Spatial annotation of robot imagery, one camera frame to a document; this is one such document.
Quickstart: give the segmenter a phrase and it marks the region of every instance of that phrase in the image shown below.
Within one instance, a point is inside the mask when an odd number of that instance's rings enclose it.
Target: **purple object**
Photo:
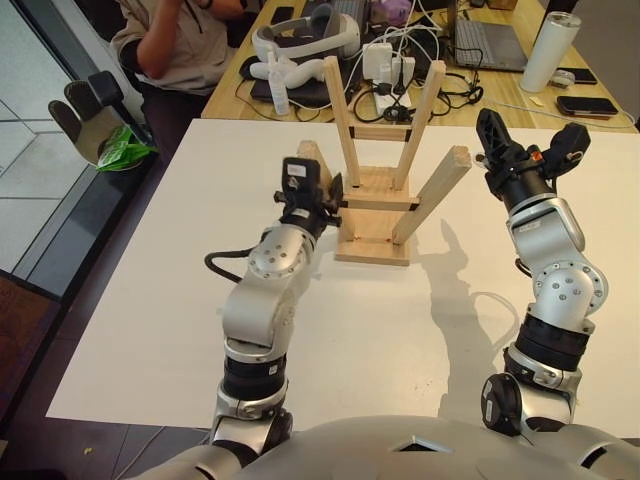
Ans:
[[[371,3],[371,22],[404,26],[411,12],[409,0],[378,0]]]

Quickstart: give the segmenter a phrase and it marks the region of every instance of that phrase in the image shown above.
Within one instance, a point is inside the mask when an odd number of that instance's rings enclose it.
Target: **white tabletop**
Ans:
[[[546,147],[554,132],[513,129]],[[318,142],[344,171],[335,125],[195,120],[142,218],[58,388],[52,417],[208,427],[222,378],[221,309],[233,284],[210,251],[247,248],[279,216],[284,156]],[[480,150],[472,128],[428,127],[410,178],[417,192],[451,145]],[[402,145],[356,142],[360,163],[394,165]],[[640,436],[638,184],[640,135],[593,133],[558,180],[586,256],[610,295],[580,364],[576,422]],[[480,424],[480,389],[532,301],[513,266],[506,211],[473,168],[418,229],[408,268],[333,260],[331,227],[302,297],[286,407],[306,429],[337,418],[422,414]],[[242,260],[226,266],[239,274]]]

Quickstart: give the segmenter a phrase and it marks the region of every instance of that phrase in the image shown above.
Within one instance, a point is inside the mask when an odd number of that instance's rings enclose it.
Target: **black smartphone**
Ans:
[[[278,7],[271,17],[271,25],[291,20],[293,16],[293,7]]]
[[[608,98],[568,97],[560,95],[556,102],[565,115],[577,117],[612,117],[618,113]]]
[[[595,85],[596,83],[598,83],[598,80],[588,68],[558,67],[558,70],[564,70],[565,72],[573,73],[573,75],[576,77],[577,84],[584,83],[586,85]]]

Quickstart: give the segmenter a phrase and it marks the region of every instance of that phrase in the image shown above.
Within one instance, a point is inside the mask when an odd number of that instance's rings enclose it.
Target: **vr headset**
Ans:
[[[295,47],[280,47],[275,42],[277,35],[297,28],[310,29],[313,40]],[[349,15],[336,12],[331,5],[323,3],[316,7],[310,17],[296,18],[269,27],[260,27],[251,36],[253,48],[262,62],[268,61],[269,52],[276,58],[288,59],[309,57],[322,52],[338,49],[338,56],[346,58],[360,49],[360,28]]]

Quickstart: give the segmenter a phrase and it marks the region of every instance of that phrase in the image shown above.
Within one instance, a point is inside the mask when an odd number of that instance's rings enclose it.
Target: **green bag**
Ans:
[[[104,143],[96,170],[99,172],[128,170],[137,167],[142,159],[157,148],[138,143],[126,125],[114,128]]]

